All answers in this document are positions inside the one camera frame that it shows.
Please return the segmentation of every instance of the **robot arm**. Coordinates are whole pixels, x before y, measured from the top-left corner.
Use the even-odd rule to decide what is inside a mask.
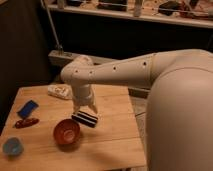
[[[62,70],[75,110],[93,110],[90,84],[151,88],[146,144],[150,171],[213,170],[213,54],[179,50],[94,66],[80,56]]]
[[[93,65],[91,58],[81,55],[63,68],[61,77],[72,87],[74,111],[78,111],[80,106],[88,105],[97,112],[90,84],[151,88],[156,78],[177,58],[206,53],[208,52],[202,50],[160,52],[102,65]]]

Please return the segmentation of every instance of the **wall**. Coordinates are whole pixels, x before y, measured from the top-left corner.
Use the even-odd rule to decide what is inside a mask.
[[[0,6],[0,127],[19,87],[52,78],[39,7],[39,0],[9,0]]]
[[[65,51],[116,59],[186,48],[213,51],[213,29],[61,12],[53,19]]]

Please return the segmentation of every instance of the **orange bowl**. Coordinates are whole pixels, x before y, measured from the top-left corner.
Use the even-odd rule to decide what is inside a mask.
[[[57,144],[66,145],[76,142],[80,135],[78,122],[72,119],[60,121],[53,131],[53,136]]]

